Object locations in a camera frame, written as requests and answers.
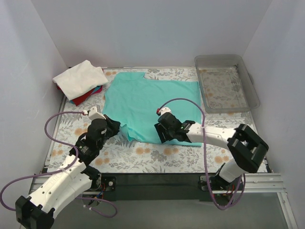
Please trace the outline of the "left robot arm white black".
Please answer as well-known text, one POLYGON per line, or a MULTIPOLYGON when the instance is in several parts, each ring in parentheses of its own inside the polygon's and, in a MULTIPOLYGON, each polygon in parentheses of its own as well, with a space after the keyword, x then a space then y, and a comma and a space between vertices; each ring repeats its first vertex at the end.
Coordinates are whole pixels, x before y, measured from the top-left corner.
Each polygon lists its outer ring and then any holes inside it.
POLYGON ((105 116, 92 120, 69 151, 59 171, 40 188, 15 202, 16 219, 27 229, 50 229, 59 213, 86 190, 101 187, 100 172, 91 167, 105 142, 118 134, 120 122, 105 116))

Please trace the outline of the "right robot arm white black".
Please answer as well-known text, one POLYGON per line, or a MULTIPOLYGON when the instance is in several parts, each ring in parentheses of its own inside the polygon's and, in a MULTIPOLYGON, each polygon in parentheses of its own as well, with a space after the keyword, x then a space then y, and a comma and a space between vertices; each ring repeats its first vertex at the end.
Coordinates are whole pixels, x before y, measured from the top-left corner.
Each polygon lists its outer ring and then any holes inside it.
POLYGON ((228 189, 244 173, 257 173, 269 146, 248 125, 236 128, 205 127, 186 120, 180 122, 171 111, 157 112, 159 119, 154 126, 162 143, 170 140, 187 143, 203 143, 218 146, 231 152, 233 159, 224 163, 216 175, 209 178, 212 187, 228 189))

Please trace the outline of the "teal t shirt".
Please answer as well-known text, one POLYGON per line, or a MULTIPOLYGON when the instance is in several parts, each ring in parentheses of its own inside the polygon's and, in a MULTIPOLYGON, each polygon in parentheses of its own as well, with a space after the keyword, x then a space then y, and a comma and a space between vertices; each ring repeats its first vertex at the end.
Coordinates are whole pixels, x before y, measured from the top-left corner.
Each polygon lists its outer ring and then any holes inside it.
POLYGON ((201 103, 198 82, 146 79, 144 72, 118 73, 105 92, 102 110, 110 119, 120 122, 120 132, 128 141, 160 144, 154 125, 156 111, 167 103, 181 122, 200 123, 201 103))

